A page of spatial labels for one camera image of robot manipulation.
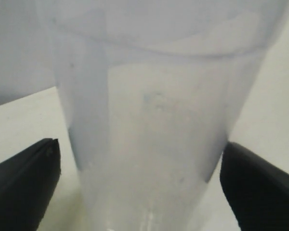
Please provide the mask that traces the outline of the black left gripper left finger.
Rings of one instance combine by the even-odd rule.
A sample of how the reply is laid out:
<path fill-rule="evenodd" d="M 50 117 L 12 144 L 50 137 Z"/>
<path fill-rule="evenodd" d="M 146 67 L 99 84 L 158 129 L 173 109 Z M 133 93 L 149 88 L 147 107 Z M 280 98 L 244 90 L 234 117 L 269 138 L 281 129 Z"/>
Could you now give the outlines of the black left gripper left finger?
<path fill-rule="evenodd" d="M 45 138 L 0 163 L 0 231 L 35 231 L 61 175 L 57 139 Z"/>

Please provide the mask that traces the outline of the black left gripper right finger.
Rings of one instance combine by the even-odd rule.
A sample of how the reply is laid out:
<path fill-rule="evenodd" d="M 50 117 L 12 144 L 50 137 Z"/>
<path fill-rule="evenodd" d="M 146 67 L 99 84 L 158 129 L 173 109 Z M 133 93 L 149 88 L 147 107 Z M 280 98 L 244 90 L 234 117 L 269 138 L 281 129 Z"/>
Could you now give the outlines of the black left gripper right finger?
<path fill-rule="evenodd" d="M 220 183 L 242 231 L 289 231 L 289 174 L 229 142 Z"/>

